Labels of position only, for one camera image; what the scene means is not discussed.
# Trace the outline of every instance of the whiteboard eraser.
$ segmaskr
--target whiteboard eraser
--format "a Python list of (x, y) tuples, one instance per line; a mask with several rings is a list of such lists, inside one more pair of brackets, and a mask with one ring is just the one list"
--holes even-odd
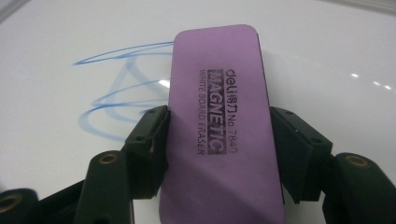
[(257, 32), (177, 35), (161, 189), (163, 224), (283, 223), (283, 198)]

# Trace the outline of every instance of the white surface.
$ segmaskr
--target white surface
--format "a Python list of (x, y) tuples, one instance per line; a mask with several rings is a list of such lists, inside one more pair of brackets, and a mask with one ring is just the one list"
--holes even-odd
[[(271, 105), (305, 119), (333, 142), (334, 154), (377, 162), (395, 183), (396, 17), (322, 1), (37, 0), (0, 24), (0, 189), (36, 189), (43, 198), (79, 181), (91, 157), (122, 147), (110, 138), (125, 138), (130, 119), (166, 104), (167, 89), (149, 84), (92, 105), (169, 78), (171, 46), (74, 63), (239, 23), (259, 33)], [(114, 107), (135, 101), (147, 106)], [(82, 115), (98, 106), (107, 107), (89, 122), (113, 137), (86, 131)], [(325, 223), (321, 203), (286, 199), (286, 223)], [(134, 204), (136, 223), (159, 223), (158, 199)]]

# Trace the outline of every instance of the blue marker scribble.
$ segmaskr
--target blue marker scribble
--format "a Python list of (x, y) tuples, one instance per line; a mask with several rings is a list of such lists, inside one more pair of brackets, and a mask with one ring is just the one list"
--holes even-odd
[[(161, 86), (159, 82), (161, 80), (169, 80), (169, 78), (149, 78), (147, 75), (140, 71), (139, 67), (137, 66), (136, 60), (143, 56), (169, 57), (172, 55), (172, 46), (173, 42), (163, 42), (136, 46), (126, 49), (117, 49), (74, 63), (74, 65), (83, 65), (87, 63), (99, 63), (107, 60), (125, 59), (125, 65), (122, 67), (121, 71), (114, 79), (114, 82), (111, 84), (109, 92), (92, 102), (93, 108), (84, 112), (79, 117), (79, 126), (88, 133), (92, 133), (114, 141), (124, 141), (125, 136), (117, 136), (107, 131), (95, 128), (94, 125), (90, 122), (90, 116), (92, 115), (92, 113), (104, 110), (106, 114), (112, 119), (136, 124), (138, 122), (138, 118), (134, 118), (133, 116), (124, 116), (117, 111), (117, 108), (139, 108), (140, 111), (138, 116), (141, 116), (146, 110), (151, 109), (152, 107), (166, 104), (168, 100), (167, 90), (163, 86)], [(135, 79), (135, 83), (132, 83), (132, 85), (127, 87), (122, 87), (122, 84), (125, 84), (126, 82), (126, 78), (130, 76)], [(145, 96), (141, 96), (141, 98), (143, 98), (142, 100), (117, 102), (117, 96), (121, 93), (127, 92), (128, 94), (131, 94), (131, 96), (136, 96), (137, 94), (139, 94), (138, 90), (143, 90), (144, 88), (149, 89), (151, 93), (158, 97), (144, 99)]]

